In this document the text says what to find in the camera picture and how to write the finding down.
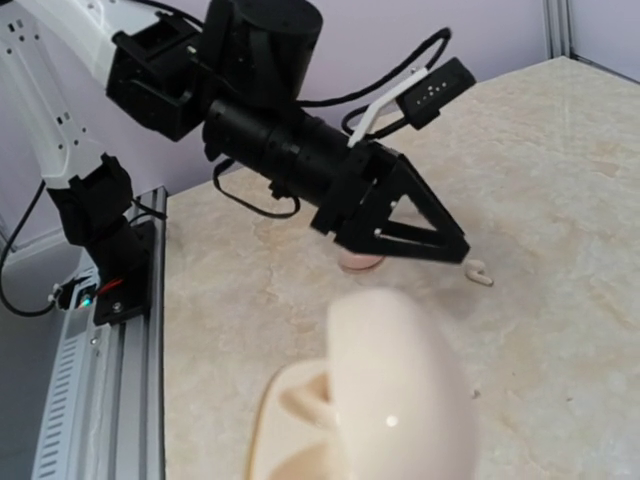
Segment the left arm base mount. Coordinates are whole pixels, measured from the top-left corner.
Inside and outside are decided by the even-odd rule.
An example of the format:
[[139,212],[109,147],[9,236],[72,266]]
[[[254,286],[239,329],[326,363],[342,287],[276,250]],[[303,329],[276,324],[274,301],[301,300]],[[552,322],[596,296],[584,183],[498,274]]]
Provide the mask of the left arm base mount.
[[47,190],[70,244],[84,248],[97,268],[94,324],[116,325],[150,312],[156,230],[150,221],[132,225],[131,178],[116,157],[103,154],[86,178]]

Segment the white earbud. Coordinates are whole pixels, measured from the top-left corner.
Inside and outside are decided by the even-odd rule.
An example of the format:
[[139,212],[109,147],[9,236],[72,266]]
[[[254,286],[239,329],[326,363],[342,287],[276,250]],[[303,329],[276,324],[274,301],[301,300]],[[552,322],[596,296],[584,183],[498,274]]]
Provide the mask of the white earbud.
[[486,271],[486,264],[481,260],[468,259],[464,263],[464,275],[469,281],[474,283],[487,287],[494,285],[494,280]]

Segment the white earbud charging case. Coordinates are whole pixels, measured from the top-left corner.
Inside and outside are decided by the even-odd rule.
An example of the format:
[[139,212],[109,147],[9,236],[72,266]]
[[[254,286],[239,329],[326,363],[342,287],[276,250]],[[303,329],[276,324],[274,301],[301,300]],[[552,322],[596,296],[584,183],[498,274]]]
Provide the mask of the white earbud charging case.
[[257,409],[249,479],[471,479],[478,427],[438,318],[389,288],[328,307],[326,353],[284,366]]

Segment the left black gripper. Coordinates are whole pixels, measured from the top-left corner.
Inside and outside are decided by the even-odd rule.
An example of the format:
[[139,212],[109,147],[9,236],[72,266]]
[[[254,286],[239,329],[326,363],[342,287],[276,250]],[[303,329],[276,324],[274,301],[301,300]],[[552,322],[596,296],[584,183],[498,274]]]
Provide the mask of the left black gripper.
[[415,167],[377,143],[309,154],[315,231],[354,253],[461,264],[465,233]]

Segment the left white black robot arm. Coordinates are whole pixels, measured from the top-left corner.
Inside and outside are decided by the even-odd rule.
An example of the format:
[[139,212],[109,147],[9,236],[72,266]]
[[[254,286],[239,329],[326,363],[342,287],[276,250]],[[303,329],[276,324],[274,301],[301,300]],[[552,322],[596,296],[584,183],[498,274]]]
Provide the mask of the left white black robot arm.
[[130,176],[70,115],[39,27],[139,125],[172,141],[200,130],[217,172],[241,164],[275,198],[315,206],[312,227],[344,249],[462,263],[463,230],[409,160],[299,99],[322,26],[306,1],[213,1],[204,20],[155,1],[3,2],[1,82],[34,136],[67,240],[102,269],[139,254],[124,218]]

